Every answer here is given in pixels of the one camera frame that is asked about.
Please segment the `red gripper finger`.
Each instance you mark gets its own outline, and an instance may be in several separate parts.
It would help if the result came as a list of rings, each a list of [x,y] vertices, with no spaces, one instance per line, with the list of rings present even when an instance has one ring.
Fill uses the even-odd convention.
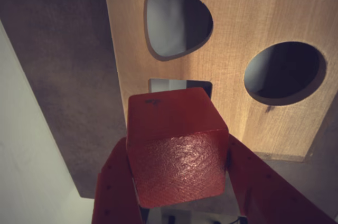
[[[125,138],[118,141],[98,174],[92,223],[143,223]]]
[[[226,167],[248,223],[335,222],[232,135]]]

